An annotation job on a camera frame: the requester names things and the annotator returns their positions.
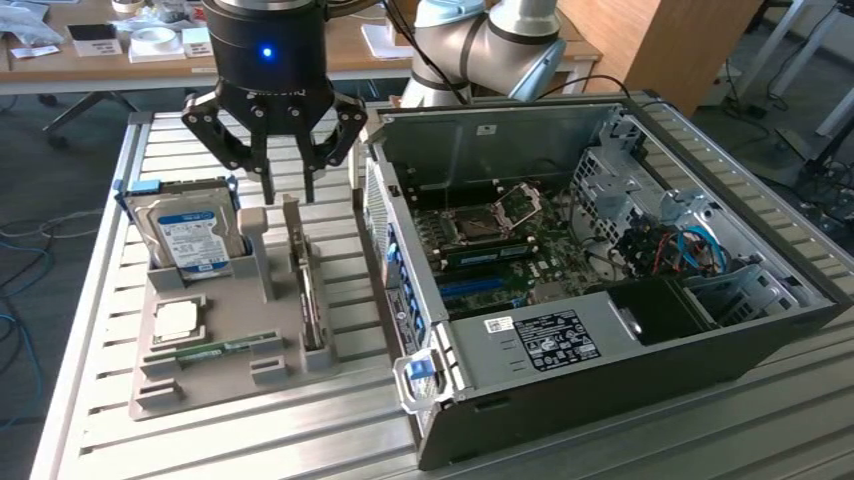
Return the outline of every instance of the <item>blue cable on floor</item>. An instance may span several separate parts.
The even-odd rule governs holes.
[[[25,417],[29,412],[39,406],[39,401],[41,400],[41,395],[44,393],[44,379],[41,378],[41,369],[39,368],[39,360],[36,358],[36,351],[32,347],[32,340],[29,338],[29,332],[23,324],[11,317],[9,315],[0,314],[0,319],[5,320],[12,324],[12,328],[17,329],[19,335],[24,339],[24,347],[27,348],[27,355],[29,356],[29,361],[32,363],[32,369],[36,374],[36,394],[32,397],[29,405],[24,408],[23,412],[12,417],[5,424],[0,425],[0,433],[12,428],[15,422],[19,418]]]
[[[32,287],[36,284],[36,282],[44,278],[44,276],[51,271],[51,267],[53,265],[53,257],[52,257],[51,253],[47,250],[43,250],[40,248],[19,247],[19,246],[8,244],[5,242],[0,242],[0,247],[8,248],[9,250],[19,250],[21,252],[36,252],[44,258],[44,266],[41,268],[41,272],[39,272],[39,275],[36,275],[28,282],[24,283],[24,285],[21,285],[11,293],[4,293],[3,295],[0,295],[0,298],[9,298],[9,297],[17,295],[19,293],[21,293],[29,287]]]

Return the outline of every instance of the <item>hard drive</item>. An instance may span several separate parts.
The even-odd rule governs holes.
[[[231,273],[230,259],[247,253],[235,199],[224,178],[133,184],[121,201],[153,267],[176,267],[185,280]]]

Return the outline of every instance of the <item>gray carpet floor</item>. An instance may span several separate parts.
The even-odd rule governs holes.
[[[762,42],[767,29],[747,35],[733,55],[733,65],[743,69]],[[743,103],[762,105],[765,82],[774,75],[777,65],[795,47],[794,41],[775,54],[769,68],[759,77],[757,89],[742,99]],[[830,113],[837,102],[854,86],[854,69],[826,57],[815,57],[809,72],[794,82],[786,101],[790,109],[783,112],[770,108],[761,123],[769,128],[786,127],[798,131],[805,138],[818,142],[813,130]],[[392,82],[380,89],[379,96],[399,93],[402,83]],[[371,92],[363,84],[344,86],[356,93]],[[128,99],[144,110],[176,111],[183,104],[184,92],[179,89],[135,92]],[[59,95],[60,107],[71,105],[80,95]],[[0,98],[0,109],[12,101]],[[0,114],[0,225],[23,220],[44,220],[69,212],[100,208],[109,193],[111,177],[125,129],[125,111],[105,102],[72,122],[61,131],[71,147],[53,150],[40,141],[40,129],[59,114],[59,108],[39,104],[35,96],[21,96],[13,108]],[[694,121],[707,134],[726,148],[757,138],[762,132],[746,123],[726,116],[718,109],[702,109]],[[775,136],[749,144],[737,151],[737,157],[765,176],[794,178],[798,159],[778,148]],[[843,145],[837,159],[849,163],[854,157],[854,138]],[[791,192],[779,189],[781,194],[797,203]],[[68,224],[64,233],[91,228],[97,218],[80,219]],[[37,223],[17,223],[7,229],[32,228]],[[851,235],[849,228],[830,229],[834,239],[849,248]],[[45,238],[32,237],[16,242],[21,246],[44,247]],[[0,431],[0,478],[20,480],[28,477],[36,452],[43,418],[61,363],[65,340],[73,319],[77,298],[85,278],[93,236],[56,240],[52,244],[55,265],[32,288],[11,298],[0,299],[0,313],[12,313],[29,329],[44,373],[44,395],[33,403],[33,373],[21,354],[9,370],[0,375],[0,425],[4,419],[24,415],[15,427]],[[33,253],[0,248],[0,282],[33,258]],[[0,325],[0,337],[5,326]],[[0,343],[0,366],[15,347],[15,337]]]

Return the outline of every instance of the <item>aluminum extrusion table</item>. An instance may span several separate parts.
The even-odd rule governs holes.
[[[854,293],[851,258],[667,107],[654,118],[839,286]],[[135,114],[116,178],[189,180],[224,170],[179,113]],[[328,128],[322,122],[319,128]],[[246,130],[235,129],[246,137]],[[302,165],[271,140],[279,192],[302,195]],[[674,187],[693,179],[651,148]],[[33,479],[823,479],[854,471],[854,315],[777,352],[737,382],[432,472],[415,469],[408,421],[350,203],[354,168],[318,182],[302,206],[320,246],[343,373],[322,383],[133,422],[127,405],[147,250],[107,200],[89,272],[39,446]],[[244,206],[262,205],[242,184]],[[268,243],[284,241],[278,208]]]

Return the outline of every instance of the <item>hard drive label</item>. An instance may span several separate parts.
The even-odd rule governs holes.
[[[192,212],[157,218],[175,265],[193,273],[216,271],[228,264],[226,242],[214,233],[214,212]]]
[[[599,357],[575,310],[515,322],[516,334],[540,372]]]

